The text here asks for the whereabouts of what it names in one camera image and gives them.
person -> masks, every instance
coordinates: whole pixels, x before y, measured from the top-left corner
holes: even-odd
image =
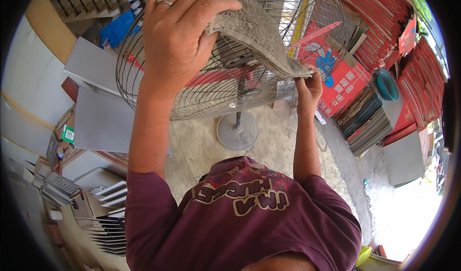
[[[340,270],[359,254],[361,229],[348,204],[320,177],[313,78],[299,94],[294,180],[248,157],[213,165],[179,206],[164,181],[176,93],[205,65],[217,33],[204,34],[237,0],[148,0],[145,73],[130,143],[126,259],[134,270]]]

ring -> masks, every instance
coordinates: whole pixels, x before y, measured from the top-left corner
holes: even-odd
[[[157,0],[158,4],[167,4],[168,6],[172,6],[173,2],[167,1],[167,0]]]

green sticker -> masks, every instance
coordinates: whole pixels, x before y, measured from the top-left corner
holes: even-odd
[[[73,144],[74,143],[74,130],[65,124],[64,128],[62,129],[61,139]]]

tree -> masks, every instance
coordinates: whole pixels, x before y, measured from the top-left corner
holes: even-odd
[[[427,4],[426,0],[414,0],[414,4],[418,10],[418,12],[421,14],[423,17],[423,20],[428,22],[428,21],[434,21],[434,16],[432,15],[432,11]]]

electric fan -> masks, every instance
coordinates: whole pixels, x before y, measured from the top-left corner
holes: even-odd
[[[339,0],[256,0],[273,18],[287,55],[319,67],[322,81],[333,85],[331,72],[347,53],[347,30]],[[137,16],[118,55],[120,94],[136,108],[144,74],[143,12]],[[203,69],[176,95],[171,120],[222,115],[217,125],[221,144],[234,151],[251,147],[258,124],[244,110],[296,93],[294,78],[281,78],[262,66],[243,44],[218,36]]]

